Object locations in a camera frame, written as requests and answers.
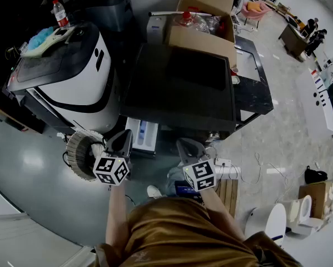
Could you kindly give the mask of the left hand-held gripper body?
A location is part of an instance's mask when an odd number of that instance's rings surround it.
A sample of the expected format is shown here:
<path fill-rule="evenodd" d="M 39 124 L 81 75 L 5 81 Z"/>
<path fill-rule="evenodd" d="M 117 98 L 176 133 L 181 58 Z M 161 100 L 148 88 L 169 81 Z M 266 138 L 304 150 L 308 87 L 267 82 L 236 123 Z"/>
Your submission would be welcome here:
<path fill-rule="evenodd" d="M 95 157 L 93 173 L 103 184 L 120 186 L 131 174 L 130 152 L 108 153 L 102 147 L 93 147 Z"/>

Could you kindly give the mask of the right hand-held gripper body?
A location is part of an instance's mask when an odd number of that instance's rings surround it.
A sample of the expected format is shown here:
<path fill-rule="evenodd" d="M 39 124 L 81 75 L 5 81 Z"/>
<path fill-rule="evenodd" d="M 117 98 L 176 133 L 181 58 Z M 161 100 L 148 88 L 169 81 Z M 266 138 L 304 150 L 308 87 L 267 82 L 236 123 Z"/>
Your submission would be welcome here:
<path fill-rule="evenodd" d="M 207 155 L 200 159 L 184 157 L 181 163 L 185 180 L 196 192 L 216 185 L 215 165 Z"/>

